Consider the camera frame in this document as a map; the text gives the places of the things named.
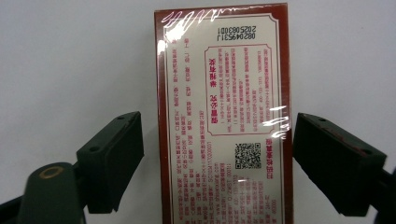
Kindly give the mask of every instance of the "printed numbers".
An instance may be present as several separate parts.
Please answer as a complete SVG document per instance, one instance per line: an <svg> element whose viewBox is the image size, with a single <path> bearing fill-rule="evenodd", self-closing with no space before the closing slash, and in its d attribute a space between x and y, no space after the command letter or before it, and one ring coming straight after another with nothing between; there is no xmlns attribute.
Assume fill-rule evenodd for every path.
<svg viewBox="0 0 396 224"><path fill-rule="evenodd" d="M256 38L256 26L221 27L218 29L218 41L249 40Z"/></svg>

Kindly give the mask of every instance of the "qr code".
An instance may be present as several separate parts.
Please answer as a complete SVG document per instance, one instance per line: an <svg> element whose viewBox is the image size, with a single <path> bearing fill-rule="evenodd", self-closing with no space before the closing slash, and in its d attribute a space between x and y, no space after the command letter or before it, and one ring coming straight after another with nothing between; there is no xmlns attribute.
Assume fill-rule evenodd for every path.
<svg viewBox="0 0 396 224"><path fill-rule="evenodd" d="M262 168L260 143L235 144L235 169Z"/></svg>

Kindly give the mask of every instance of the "product box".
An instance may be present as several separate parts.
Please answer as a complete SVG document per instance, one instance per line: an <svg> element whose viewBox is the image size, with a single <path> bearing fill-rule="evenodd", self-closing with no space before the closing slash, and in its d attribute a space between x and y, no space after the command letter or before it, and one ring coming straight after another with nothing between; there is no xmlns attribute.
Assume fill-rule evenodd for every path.
<svg viewBox="0 0 396 224"><path fill-rule="evenodd" d="M291 224L287 5L154 16L163 223Z"/></svg>

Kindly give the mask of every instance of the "white background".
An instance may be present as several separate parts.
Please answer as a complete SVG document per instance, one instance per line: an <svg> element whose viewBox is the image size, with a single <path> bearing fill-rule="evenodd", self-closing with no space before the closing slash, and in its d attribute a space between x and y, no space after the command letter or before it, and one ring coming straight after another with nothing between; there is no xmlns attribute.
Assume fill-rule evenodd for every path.
<svg viewBox="0 0 396 224"><path fill-rule="evenodd" d="M30 173L76 161L117 115L143 115L146 157L111 215L88 223L161 223L153 12L274 1L0 1L0 203ZM396 166L396 1L289 1L293 120L329 119ZM294 163L296 224L373 223L338 215Z"/></svg>

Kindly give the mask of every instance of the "red border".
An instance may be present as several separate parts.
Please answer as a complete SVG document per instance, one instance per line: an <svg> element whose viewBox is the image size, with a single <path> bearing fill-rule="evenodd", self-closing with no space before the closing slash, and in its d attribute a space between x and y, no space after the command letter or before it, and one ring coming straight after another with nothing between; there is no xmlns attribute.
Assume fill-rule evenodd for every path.
<svg viewBox="0 0 396 224"><path fill-rule="evenodd" d="M227 15L247 15L259 13L271 13L273 18L278 19L279 28L279 54L280 54L280 72L281 72L281 94L282 102L288 110L282 110L282 117L289 117L290 111L290 56L289 56L289 24L288 24L288 5L287 4L269 4L269 5L251 5L251 6L229 6L229 7L203 7L203 8L186 8L186 9L169 9L159 10L154 13L155 22L155 45L157 54L157 99L158 99L158 122L160 136L160 160L161 160L161 180L162 180L162 199L163 199L163 224L170 224L171 198L170 198L170 181L169 181L169 152L168 152L168 130L166 121L166 81L164 70L164 52L158 54L158 42L163 40L163 18L170 13L191 13L197 10L218 10L221 16ZM286 132L286 140L283 141L283 181L285 197L285 223L293 223L293 189L292 189L292 149L291 149L291 129Z"/></svg>

